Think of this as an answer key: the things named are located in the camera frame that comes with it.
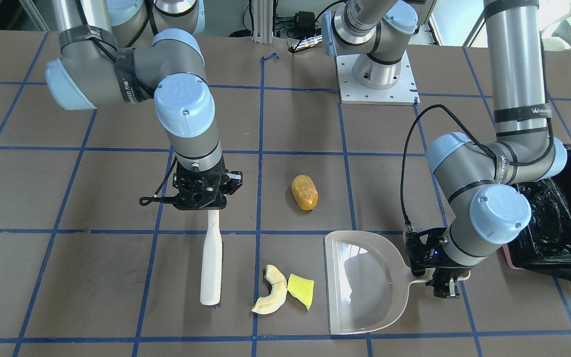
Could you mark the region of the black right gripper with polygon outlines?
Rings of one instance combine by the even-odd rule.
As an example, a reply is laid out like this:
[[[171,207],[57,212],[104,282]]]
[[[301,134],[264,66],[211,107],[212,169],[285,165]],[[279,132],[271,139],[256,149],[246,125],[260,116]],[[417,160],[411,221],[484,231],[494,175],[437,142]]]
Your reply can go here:
[[[172,198],[176,209],[222,210],[227,206],[227,196],[243,185],[243,172],[229,171],[223,158],[206,171],[196,167],[186,169],[177,163],[172,185],[177,189]]]

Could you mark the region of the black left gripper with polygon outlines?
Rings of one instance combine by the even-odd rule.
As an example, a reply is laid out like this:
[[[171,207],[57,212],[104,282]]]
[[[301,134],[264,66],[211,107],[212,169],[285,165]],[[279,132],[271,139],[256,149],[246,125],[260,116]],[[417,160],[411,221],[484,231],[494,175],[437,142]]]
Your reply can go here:
[[[433,268],[432,276],[425,285],[433,287],[434,296],[458,298],[456,282],[479,263],[479,257],[461,249],[450,228],[431,228],[419,232],[414,227],[406,227],[403,239],[412,274],[421,277],[426,269]]]

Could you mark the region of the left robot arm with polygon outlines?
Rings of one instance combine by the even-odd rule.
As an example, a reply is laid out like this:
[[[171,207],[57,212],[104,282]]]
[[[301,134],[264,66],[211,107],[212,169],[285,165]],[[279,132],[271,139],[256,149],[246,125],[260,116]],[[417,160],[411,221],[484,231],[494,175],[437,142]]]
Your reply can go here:
[[[406,213],[406,250],[415,276],[427,268],[438,298],[455,298],[463,274],[528,226],[532,209],[512,185],[555,176],[567,152],[554,137],[546,96],[536,0],[486,0],[496,140],[481,144],[457,117],[460,132],[426,149],[431,174],[454,211],[448,228],[413,232]],[[322,37],[332,57],[355,55],[351,73],[370,90],[397,85],[401,59],[418,27],[402,0],[349,0],[322,14]]]

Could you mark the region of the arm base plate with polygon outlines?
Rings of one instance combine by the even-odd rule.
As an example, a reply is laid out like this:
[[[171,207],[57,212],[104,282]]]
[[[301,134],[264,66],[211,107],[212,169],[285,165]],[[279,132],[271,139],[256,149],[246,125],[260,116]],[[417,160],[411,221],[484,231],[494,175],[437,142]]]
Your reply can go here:
[[[413,106],[421,102],[405,52],[392,65],[372,61],[367,54],[336,57],[336,74],[343,104]]]

